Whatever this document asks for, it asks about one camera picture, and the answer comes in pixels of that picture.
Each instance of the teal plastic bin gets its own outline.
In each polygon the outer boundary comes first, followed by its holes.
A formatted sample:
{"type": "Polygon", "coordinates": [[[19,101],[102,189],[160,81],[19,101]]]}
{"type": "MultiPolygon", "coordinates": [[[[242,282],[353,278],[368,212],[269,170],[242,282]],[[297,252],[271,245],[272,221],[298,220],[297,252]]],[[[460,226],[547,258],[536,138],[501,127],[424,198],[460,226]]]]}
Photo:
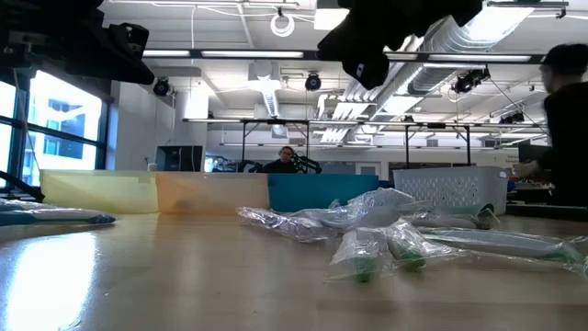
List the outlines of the teal plastic bin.
{"type": "Polygon", "coordinates": [[[269,204],[274,211],[294,212],[328,208],[333,200],[342,205],[348,200],[378,189],[373,175],[287,175],[268,177],[269,204]]]}

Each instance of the basket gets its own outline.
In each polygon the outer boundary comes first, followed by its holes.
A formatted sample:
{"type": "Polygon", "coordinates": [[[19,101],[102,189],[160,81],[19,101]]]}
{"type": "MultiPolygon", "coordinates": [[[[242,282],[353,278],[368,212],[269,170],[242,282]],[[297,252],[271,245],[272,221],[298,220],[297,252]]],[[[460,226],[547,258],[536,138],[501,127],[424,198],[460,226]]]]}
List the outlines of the basket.
{"type": "Polygon", "coordinates": [[[394,171],[397,190],[435,206],[467,207],[491,203],[494,213],[506,212],[508,176],[498,166],[469,166],[394,171]]]}

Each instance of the table surface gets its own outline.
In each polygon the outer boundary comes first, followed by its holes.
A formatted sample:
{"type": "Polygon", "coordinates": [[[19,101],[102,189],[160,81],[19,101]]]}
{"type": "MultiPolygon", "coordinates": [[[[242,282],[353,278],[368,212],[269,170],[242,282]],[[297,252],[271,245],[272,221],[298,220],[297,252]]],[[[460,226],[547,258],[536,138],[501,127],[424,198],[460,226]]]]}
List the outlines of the table surface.
{"type": "MultiPolygon", "coordinates": [[[[503,217],[505,231],[588,224],[503,217]]],[[[325,283],[333,252],[236,218],[124,216],[103,227],[0,228],[2,330],[586,330],[568,271],[406,272],[325,283]]]]}

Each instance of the man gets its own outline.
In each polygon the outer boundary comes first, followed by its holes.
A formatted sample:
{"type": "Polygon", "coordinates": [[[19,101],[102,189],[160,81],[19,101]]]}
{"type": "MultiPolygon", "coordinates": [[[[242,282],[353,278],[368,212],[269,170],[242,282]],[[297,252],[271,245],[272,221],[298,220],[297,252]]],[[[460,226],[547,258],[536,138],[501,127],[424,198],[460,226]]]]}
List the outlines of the man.
{"type": "Polygon", "coordinates": [[[292,162],[294,150],[289,146],[284,146],[279,150],[279,159],[264,165],[265,174],[296,174],[299,170],[292,162]]]}
{"type": "Polygon", "coordinates": [[[541,76],[549,93],[544,109],[552,148],[539,160],[516,167],[520,177],[550,169],[555,205],[588,206],[588,177],[582,160],[588,143],[588,83],[582,82],[587,66],[587,45],[559,45],[549,51],[541,76]]]}

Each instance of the window frame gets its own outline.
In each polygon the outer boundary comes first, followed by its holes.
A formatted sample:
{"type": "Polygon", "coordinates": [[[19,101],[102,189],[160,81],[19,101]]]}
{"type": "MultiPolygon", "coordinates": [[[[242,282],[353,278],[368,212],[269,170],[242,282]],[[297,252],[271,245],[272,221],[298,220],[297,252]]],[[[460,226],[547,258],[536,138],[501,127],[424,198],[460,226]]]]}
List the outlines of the window frame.
{"type": "MultiPolygon", "coordinates": [[[[92,82],[88,82],[87,78],[85,80],[80,80],[68,74],[60,74],[52,70],[45,70],[45,68],[43,68],[43,71],[47,74],[53,75],[54,77],[62,80],[67,84],[75,86],[87,93],[90,93],[98,97],[102,101],[100,121],[98,122],[98,137],[96,141],[93,141],[71,133],[42,127],[40,125],[33,124],[30,122],[27,122],[28,130],[31,132],[39,132],[52,137],[61,138],[67,141],[93,145],[96,147],[95,169],[106,169],[106,151],[108,135],[107,131],[108,124],[110,121],[110,107],[112,105],[112,102],[114,101],[112,96],[109,94],[110,82],[107,81],[107,83],[105,84],[104,81],[102,81],[101,83],[103,85],[103,88],[96,88],[96,86],[98,86],[98,83],[92,84],[92,82]]],[[[1,76],[0,79],[9,85],[15,86],[14,78],[12,77],[1,76]]],[[[23,74],[17,74],[17,79],[20,89],[18,89],[15,93],[15,106],[13,118],[8,118],[0,115],[0,123],[12,127],[12,140],[9,148],[7,173],[11,176],[22,178],[25,157],[25,146],[28,139],[27,135],[24,133],[23,130],[23,121],[28,120],[28,103],[30,101],[30,79],[24,76],[23,74]],[[20,103],[22,102],[24,102],[24,105],[22,105],[22,107],[24,107],[25,110],[24,119],[22,118],[23,114],[21,113],[21,111],[19,111],[20,103]]],[[[0,188],[0,193],[8,193],[13,189],[14,187],[12,185],[6,183],[6,186],[4,188],[0,188]]]]}

